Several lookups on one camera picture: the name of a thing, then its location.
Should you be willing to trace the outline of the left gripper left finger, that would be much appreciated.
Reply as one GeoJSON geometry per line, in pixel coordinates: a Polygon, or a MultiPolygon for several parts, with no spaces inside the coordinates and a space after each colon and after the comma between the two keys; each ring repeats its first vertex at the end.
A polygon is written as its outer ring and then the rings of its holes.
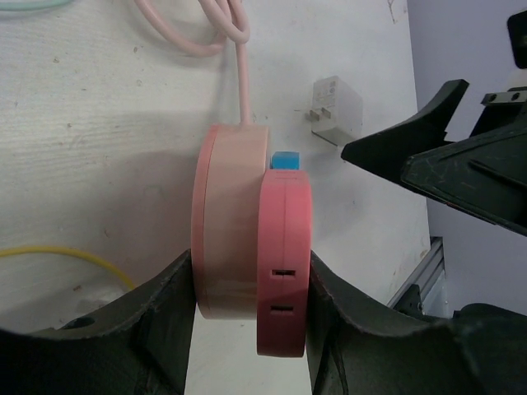
{"type": "Polygon", "coordinates": [[[59,329],[1,331],[3,394],[182,394],[196,298],[190,252],[59,329]]]}

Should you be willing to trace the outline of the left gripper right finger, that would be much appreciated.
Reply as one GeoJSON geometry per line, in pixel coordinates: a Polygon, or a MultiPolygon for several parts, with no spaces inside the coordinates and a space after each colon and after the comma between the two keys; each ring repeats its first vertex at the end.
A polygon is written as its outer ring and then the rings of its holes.
{"type": "Polygon", "coordinates": [[[314,394],[524,394],[526,317],[470,304],[453,318],[391,309],[310,258],[314,394]]]}

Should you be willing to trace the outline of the white adapter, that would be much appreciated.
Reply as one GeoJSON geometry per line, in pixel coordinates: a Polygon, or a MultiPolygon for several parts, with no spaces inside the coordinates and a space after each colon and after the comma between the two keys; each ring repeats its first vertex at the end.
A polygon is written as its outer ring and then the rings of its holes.
{"type": "Polygon", "coordinates": [[[306,117],[314,135],[335,146],[345,146],[361,137],[362,98],[338,76],[320,79],[313,84],[306,117]]]}

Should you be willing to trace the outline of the blue socket cube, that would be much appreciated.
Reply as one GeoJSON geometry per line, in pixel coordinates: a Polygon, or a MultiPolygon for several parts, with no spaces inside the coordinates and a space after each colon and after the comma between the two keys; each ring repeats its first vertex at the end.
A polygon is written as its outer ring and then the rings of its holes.
{"type": "Polygon", "coordinates": [[[275,151],[270,160],[271,170],[300,170],[300,153],[297,151],[275,151]]]}

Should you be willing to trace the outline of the pink socket cube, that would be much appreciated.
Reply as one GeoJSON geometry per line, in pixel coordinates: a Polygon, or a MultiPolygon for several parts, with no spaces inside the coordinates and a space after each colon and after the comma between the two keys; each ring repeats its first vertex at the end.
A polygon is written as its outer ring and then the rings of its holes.
{"type": "Polygon", "coordinates": [[[259,199],[257,353],[304,355],[312,196],[302,170],[267,170],[259,199]]]}

